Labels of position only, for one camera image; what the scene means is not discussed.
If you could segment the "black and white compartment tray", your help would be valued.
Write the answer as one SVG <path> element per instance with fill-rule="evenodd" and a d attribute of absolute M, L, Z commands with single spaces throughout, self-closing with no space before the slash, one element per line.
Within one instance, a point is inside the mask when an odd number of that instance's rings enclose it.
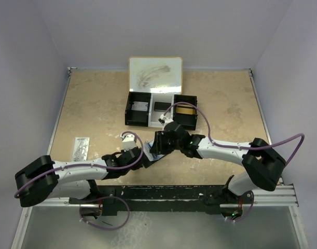
<path fill-rule="evenodd" d="M 170 93 L 129 92 L 125 109 L 125 125 L 161 128 L 161 115 L 177 121 L 194 131 L 197 125 L 197 97 Z"/>

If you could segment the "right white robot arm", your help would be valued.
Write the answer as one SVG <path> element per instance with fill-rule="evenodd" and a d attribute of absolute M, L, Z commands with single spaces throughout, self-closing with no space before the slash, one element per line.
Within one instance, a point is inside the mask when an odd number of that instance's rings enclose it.
<path fill-rule="evenodd" d="M 223 190 L 223 197 L 229 203 L 235 203 L 244 193 L 256 188 L 274 191 L 286 166 L 285 159 L 262 139 L 255 138 L 249 143 L 214 143 L 205 135 L 189 134 L 173 121 L 155 132 L 150 153 L 167 155 L 175 150 L 188 158 L 218 159 L 244 167 L 243 173 L 230 177 Z"/>

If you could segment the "black leather card holder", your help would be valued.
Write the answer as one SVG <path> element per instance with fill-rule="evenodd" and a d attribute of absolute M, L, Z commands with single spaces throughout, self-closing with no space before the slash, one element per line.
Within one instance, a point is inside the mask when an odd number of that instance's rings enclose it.
<path fill-rule="evenodd" d="M 143 145 L 144 155 L 142 157 L 142 165 L 146 169 L 166 156 L 151 153 L 150 149 L 152 148 L 153 144 L 154 141 L 146 141 Z"/>

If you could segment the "clear plastic packet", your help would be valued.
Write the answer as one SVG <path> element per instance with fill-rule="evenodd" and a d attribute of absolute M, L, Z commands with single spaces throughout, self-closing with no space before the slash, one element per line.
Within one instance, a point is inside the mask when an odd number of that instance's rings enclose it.
<path fill-rule="evenodd" d="M 79 162 L 86 161 L 89 151 L 89 137 L 76 137 L 74 139 L 73 150 L 71 154 L 71 161 Z"/>

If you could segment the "white board with wooden frame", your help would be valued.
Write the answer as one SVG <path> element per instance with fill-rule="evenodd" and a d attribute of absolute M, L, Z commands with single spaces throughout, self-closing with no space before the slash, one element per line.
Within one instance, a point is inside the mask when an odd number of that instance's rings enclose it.
<path fill-rule="evenodd" d="M 129 91 L 181 94 L 183 59 L 181 57 L 130 57 Z"/>

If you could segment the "silver card in tray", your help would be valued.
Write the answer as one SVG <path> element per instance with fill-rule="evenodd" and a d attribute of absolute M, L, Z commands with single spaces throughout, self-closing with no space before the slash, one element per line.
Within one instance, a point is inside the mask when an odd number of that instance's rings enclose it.
<path fill-rule="evenodd" d="M 148 109 L 148 103 L 147 102 L 134 101 L 132 106 L 131 106 L 131 110 L 134 110 L 134 111 L 146 112 L 147 109 Z"/>

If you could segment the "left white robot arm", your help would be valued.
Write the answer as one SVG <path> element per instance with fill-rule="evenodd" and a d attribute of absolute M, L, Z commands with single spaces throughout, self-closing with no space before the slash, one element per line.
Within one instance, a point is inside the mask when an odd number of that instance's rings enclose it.
<path fill-rule="evenodd" d="M 146 168 L 153 156 L 134 147 L 91 161 L 53 161 L 44 155 L 15 174 L 14 194 L 22 207 L 35 206 L 51 198 L 76 198 L 94 203 L 99 198 L 96 180 L 117 179 L 131 170 Z"/>

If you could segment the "gold card in tray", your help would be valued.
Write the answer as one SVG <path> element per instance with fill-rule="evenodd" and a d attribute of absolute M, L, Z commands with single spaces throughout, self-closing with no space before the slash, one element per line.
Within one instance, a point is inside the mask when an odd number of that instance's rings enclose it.
<path fill-rule="evenodd" d="M 189 105 L 186 104 L 179 104 L 176 106 L 176 113 L 177 114 L 184 114 L 184 115 L 194 115 L 196 110 Z"/>

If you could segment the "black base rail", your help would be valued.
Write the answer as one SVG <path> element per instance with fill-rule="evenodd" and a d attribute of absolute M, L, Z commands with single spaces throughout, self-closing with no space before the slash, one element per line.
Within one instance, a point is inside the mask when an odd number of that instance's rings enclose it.
<path fill-rule="evenodd" d="M 242 213 L 243 204 L 254 201 L 252 191 L 241 196 L 228 192 L 223 185 L 173 186 L 99 186 L 96 195 L 83 200 L 70 198 L 82 207 L 101 204 L 102 216 L 118 212 L 201 212 L 209 215 Z"/>

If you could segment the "aluminium table frame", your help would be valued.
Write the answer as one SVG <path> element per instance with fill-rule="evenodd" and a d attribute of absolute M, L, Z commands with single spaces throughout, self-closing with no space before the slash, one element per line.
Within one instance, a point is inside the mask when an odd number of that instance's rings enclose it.
<path fill-rule="evenodd" d="M 122 111 L 128 93 L 127 70 L 77 69 L 68 86 L 51 153 L 66 159 L 72 136 L 90 137 L 89 158 L 114 151 L 126 130 Z M 196 95 L 212 135 L 240 141 L 263 135 L 274 142 L 302 132 L 284 118 L 274 101 L 277 85 L 258 70 L 186 70 L 183 93 Z M 13 248 L 307 248 L 296 208 L 256 205 L 240 222 L 203 213 L 120 213 L 125 226 L 103 231 L 78 220 L 66 200 L 26 208 Z"/>

